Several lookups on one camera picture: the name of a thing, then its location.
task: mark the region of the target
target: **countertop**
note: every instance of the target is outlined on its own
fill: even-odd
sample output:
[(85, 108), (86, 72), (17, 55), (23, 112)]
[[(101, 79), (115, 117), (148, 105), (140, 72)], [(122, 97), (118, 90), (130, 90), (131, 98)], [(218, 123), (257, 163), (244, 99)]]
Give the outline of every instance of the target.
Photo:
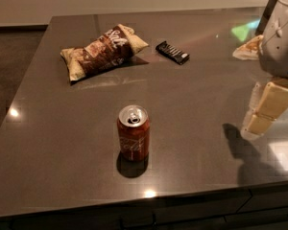
[[(288, 111), (258, 140), (239, 135), (252, 88), (269, 76), (232, 52), (254, 36), (262, 13), (53, 17), (0, 128), (0, 217), (288, 182)], [(118, 23), (150, 47), (71, 85), (60, 50), (86, 46)], [(159, 55), (163, 40), (190, 60), (180, 66)], [(148, 164), (137, 164), (134, 177), (116, 128), (128, 104), (151, 120)]]

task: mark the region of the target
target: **white robot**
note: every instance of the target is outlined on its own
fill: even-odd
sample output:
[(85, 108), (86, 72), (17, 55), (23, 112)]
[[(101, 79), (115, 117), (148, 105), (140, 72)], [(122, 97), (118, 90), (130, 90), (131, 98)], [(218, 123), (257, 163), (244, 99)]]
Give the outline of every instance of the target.
[(268, 83), (258, 82), (253, 89), (250, 109), (241, 129), (241, 135), (248, 140), (263, 135), (288, 108), (288, 0), (277, 0), (263, 35), (241, 46), (233, 55), (243, 55), (243, 51), (252, 49), (261, 68), (272, 78)]

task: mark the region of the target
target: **gray floor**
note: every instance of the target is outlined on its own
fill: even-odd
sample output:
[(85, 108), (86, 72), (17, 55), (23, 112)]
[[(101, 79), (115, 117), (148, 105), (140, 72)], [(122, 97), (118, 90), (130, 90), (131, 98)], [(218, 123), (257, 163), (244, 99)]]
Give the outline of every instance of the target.
[(0, 126), (44, 31), (0, 31)]

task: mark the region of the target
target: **soda can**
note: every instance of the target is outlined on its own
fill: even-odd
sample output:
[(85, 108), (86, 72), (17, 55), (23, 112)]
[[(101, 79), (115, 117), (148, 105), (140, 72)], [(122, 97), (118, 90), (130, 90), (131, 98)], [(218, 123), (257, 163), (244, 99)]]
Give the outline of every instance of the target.
[(149, 153), (150, 121), (139, 105), (128, 105), (118, 115), (117, 129), (122, 155), (129, 161), (142, 161)]

